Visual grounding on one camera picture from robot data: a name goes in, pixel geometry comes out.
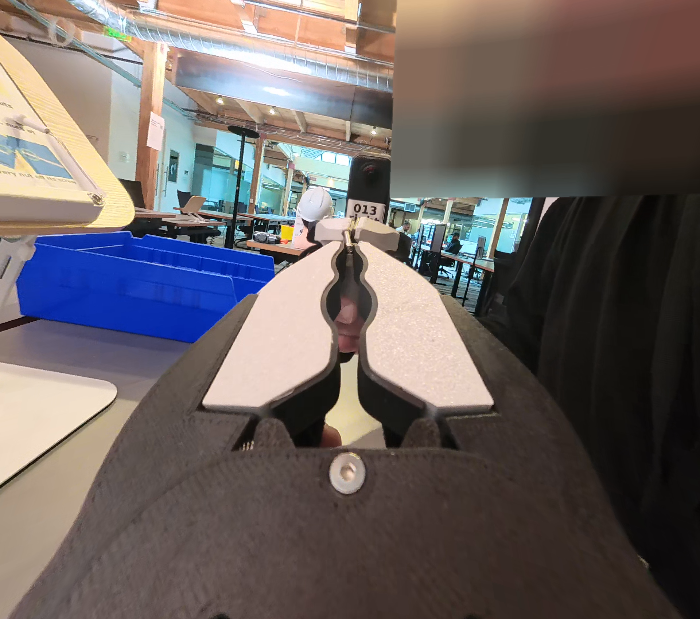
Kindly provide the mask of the silver ventilation duct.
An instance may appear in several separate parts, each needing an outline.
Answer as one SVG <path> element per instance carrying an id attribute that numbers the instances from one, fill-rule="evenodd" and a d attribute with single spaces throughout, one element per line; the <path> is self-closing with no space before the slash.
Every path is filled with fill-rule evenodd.
<path id="1" fill-rule="evenodd" d="M 393 66 L 388 62 L 349 56 L 326 47 L 298 45 L 266 35 L 249 35 L 199 21 L 179 20 L 170 15 L 125 10 L 108 0 L 65 1 L 92 20 L 143 41 L 393 93 Z"/>

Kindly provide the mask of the blue divided plastic bin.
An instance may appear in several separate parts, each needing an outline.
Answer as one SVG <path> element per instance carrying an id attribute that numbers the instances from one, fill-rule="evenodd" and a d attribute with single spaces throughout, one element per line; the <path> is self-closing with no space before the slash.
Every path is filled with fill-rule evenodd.
<path id="1" fill-rule="evenodd" d="M 16 284 L 24 316 L 186 343 L 275 276 L 268 256 L 128 231 L 34 248 Z"/>

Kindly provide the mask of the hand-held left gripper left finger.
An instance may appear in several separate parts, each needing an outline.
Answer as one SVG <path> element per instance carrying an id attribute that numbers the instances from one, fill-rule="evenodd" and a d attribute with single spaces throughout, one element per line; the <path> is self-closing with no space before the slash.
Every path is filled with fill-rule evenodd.
<path id="1" fill-rule="evenodd" d="M 339 336 L 346 249 L 333 240 L 280 272 L 255 296 L 203 400 L 212 413 L 280 420 L 297 446 L 324 445 L 340 391 Z"/>

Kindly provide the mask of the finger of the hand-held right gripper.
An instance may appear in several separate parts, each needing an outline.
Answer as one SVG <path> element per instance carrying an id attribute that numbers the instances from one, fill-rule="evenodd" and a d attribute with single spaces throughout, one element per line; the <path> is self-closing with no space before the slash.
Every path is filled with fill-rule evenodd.
<path id="1" fill-rule="evenodd" d="M 372 218 L 359 218 L 354 225 L 354 241 L 367 242 L 384 252 L 397 251 L 400 233 Z"/>
<path id="2" fill-rule="evenodd" d="M 351 231 L 351 218 L 326 218 L 318 221 L 314 227 L 314 242 L 324 246 L 338 241 L 344 246 L 343 231 Z"/>

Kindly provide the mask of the white hard hat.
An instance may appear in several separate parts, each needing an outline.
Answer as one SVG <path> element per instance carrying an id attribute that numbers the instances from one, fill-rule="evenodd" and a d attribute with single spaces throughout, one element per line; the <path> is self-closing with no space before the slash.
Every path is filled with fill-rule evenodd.
<path id="1" fill-rule="evenodd" d="M 323 187 L 310 187 L 296 207 L 296 215 L 309 223 L 331 218 L 333 214 L 333 198 Z"/>

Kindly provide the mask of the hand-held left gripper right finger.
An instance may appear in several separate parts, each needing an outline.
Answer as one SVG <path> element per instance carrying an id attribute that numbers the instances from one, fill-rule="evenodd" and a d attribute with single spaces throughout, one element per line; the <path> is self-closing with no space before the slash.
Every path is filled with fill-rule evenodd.
<path id="1" fill-rule="evenodd" d="M 363 409 L 380 423 L 387 448 L 401 447 L 411 426 L 433 422 L 451 446 L 448 421 L 496 414 L 477 363 L 444 300 L 406 265 L 368 241 L 355 246 L 364 318 L 357 388 Z"/>

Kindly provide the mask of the person's black clothing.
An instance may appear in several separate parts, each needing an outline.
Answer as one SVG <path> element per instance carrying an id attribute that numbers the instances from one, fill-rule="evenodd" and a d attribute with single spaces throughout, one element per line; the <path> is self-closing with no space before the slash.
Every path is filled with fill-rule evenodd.
<path id="1" fill-rule="evenodd" d="M 637 554 L 699 617 L 699 195 L 561 197 L 482 324 L 570 421 Z"/>

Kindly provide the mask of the white instruction board stand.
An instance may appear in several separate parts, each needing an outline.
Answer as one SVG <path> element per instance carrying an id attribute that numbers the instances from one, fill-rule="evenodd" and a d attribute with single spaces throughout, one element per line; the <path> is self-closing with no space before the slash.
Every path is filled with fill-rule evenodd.
<path id="1" fill-rule="evenodd" d="M 1 309 L 41 236 L 121 230 L 127 192 L 29 61 L 1 38 Z M 105 380 L 1 363 L 1 484 L 107 409 Z"/>

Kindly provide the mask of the grey desk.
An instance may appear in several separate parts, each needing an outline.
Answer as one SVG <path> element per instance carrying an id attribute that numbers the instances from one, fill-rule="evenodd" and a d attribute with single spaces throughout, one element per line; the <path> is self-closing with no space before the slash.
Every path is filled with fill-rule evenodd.
<path id="1" fill-rule="evenodd" d="M 89 326 L 20 321 L 1 333 L 1 361 L 108 381 L 117 398 L 62 443 L 1 486 L 1 617 L 40 578 L 19 610 L 23 618 L 58 618 L 39 608 L 48 582 L 70 592 L 65 552 L 78 542 L 79 564 L 105 545 L 162 492 L 250 438 L 250 417 L 199 407 L 213 371 L 240 329 L 245 299 L 195 344 Z"/>

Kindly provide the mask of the person's right hand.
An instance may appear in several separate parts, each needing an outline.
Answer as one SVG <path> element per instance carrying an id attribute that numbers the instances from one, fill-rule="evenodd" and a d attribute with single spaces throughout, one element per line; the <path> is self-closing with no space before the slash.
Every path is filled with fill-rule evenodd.
<path id="1" fill-rule="evenodd" d="M 353 355 L 358 352 L 363 325 L 364 319 L 359 313 L 356 301 L 342 295 L 340 310 L 335 318 L 340 353 Z"/>

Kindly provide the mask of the wooden support post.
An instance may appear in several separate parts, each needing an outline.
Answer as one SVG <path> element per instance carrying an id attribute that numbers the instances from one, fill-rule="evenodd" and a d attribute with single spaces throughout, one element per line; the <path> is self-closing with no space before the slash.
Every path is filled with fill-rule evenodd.
<path id="1" fill-rule="evenodd" d="M 139 102 L 139 125 L 136 149 L 136 180 L 141 183 L 145 208 L 155 208 L 158 187 L 160 151 L 146 145 L 150 112 L 162 116 L 162 102 L 167 63 L 167 46 L 163 43 L 145 43 Z"/>

